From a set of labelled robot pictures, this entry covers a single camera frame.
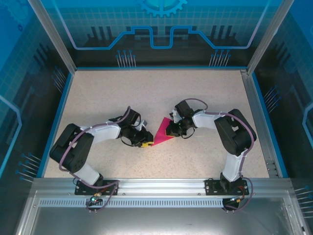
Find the table surface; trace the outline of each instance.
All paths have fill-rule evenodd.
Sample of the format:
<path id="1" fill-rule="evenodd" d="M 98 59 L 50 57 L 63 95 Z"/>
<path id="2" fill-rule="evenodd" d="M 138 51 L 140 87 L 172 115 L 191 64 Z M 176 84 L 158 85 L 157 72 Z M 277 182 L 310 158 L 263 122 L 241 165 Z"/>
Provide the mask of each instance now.
<path id="1" fill-rule="evenodd" d="M 77 71 L 73 78 L 56 138 L 70 123 L 90 126 L 123 115 L 127 106 L 148 122 L 156 134 L 164 117 L 186 98 L 205 101 L 212 112 L 239 109 L 255 129 L 240 71 L 128 70 Z M 203 104 L 190 101 L 194 109 Z M 219 178 L 226 161 L 217 131 L 198 128 L 193 137 L 174 138 L 136 148 L 120 139 L 94 145 L 87 162 L 105 178 Z M 243 174 L 268 177 L 259 141 L 248 154 Z M 70 177 L 49 159 L 45 177 Z"/>

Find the pink triangle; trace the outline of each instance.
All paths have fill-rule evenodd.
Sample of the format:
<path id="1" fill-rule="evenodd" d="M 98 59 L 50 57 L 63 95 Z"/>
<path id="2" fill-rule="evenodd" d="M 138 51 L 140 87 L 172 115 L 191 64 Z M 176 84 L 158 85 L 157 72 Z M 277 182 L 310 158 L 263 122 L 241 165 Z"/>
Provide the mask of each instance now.
<path id="1" fill-rule="evenodd" d="M 168 125 L 170 124 L 170 121 L 171 120 L 167 117 L 163 118 L 161 126 L 159 127 L 159 129 L 155 135 L 154 144 L 152 144 L 152 146 L 174 138 L 174 136 L 167 136 L 166 135 L 166 127 L 168 127 Z"/>

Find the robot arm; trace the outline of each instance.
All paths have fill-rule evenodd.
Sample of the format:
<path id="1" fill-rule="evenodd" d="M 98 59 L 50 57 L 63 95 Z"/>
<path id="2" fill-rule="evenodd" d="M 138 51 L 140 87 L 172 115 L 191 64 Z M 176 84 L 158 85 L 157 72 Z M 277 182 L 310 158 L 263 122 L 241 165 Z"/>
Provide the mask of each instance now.
<path id="1" fill-rule="evenodd" d="M 233 109 L 228 112 L 239 118 L 252 132 L 254 140 L 256 134 L 244 118 L 242 113 Z M 240 165 L 244 151 L 251 146 L 248 131 L 235 119 L 221 113 L 208 113 L 205 110 L 193 111 L 186 101 L 180 102 L 170 114 L 172 121 L 166 128 L 168 136 L 186 136 L 189 128 L 209 128 L 217 130 L 227 151 L 225 168 L 221 173 L 221 186 L 224 191 L 232 190 L 233 182 L 240 180 Z"/>
<path id="2" fill-rule="evenodd" d="M 120 118 L 110 119 L 106 123 L 115 123 Z M 146 130 L 147 122 L 141 120 L 136 111 L 130 109 L 127 117 L 119 123 L 94 127 L 85 132 L 70 149 L 62 166 L 89 185 L 102 186 L 102 175 L 86 163 L 92 145 L 106 140 L 128 138 L 131 146 L 147 147 L 153 143 L 153 135 Z M 87 127 L 68 125 L 50 151 L 50 157 L 60 163 L 66 149 L 74 138 Z"/>

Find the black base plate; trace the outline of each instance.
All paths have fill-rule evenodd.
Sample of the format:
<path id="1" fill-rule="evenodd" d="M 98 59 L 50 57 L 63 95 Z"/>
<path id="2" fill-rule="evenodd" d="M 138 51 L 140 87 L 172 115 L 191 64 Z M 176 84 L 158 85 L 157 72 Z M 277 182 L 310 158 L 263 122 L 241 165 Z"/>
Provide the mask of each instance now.
<path id="1" fill-rule="evenodd" d="M 246 186 L 245 189 L 245 196 L 249 195 L 249 189 L 246 180 L 240 180 L 234 185 L 234 190 L 230 191 L 229 193 L 225 193 L 224 189 L 222 188 L 220 184 L 220 180 L 213 180 L 212 178 L 204 181 L 204 188 L 205 188 L 205 194 L 207 196 L 223 196 L 223 195 L 234 195 L 234 196 L 240 196 L 243 194 L 243 192 L 238 188 L 239 186 Z"/>
<path id="2" fill-rule="evenodd" d="M 115 182 L 115 180 L 104 180 L 102 185 L 107 185 L 110 183 Z M 114 189 L 115 185 L 112 185 L 108 187 L 104 192 L 102 192 L 102 195 L 111 195 L 112 190 Z M 96 192 L 102 191 L 103 189 L 94 189 L 94 188 L 89 188 L 85 184 L 83 184 L 81 181 L 77 181 L 76 183 L 76 189 L 75 189 L 75 195 L 94 195 Z M 113 195 L 117 195 L 118 189 L 115 190 Z"/>

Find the gear logo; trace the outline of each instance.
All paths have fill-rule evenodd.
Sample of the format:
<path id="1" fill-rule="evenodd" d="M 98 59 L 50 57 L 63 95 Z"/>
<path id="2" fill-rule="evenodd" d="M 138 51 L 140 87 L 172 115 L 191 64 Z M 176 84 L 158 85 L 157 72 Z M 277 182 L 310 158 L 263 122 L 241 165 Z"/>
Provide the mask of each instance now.
<path id="1" fill-rule="evenodd" d="M 176 14 L 177 10 L 182 9 L 182 5 L 187 3 L 187 0 L 137 0 L 141 5 L 141 10 L 146 10 L 147 14 L 152 13 L 154 17 L 164 15 L 170 16 Z"/>
<path id="2" fill-rule="evenodd" d="M 19 25 L 27 19 L 29 11 L 27 0 L 0 0 L 0 8 L 5 6 Z"/>

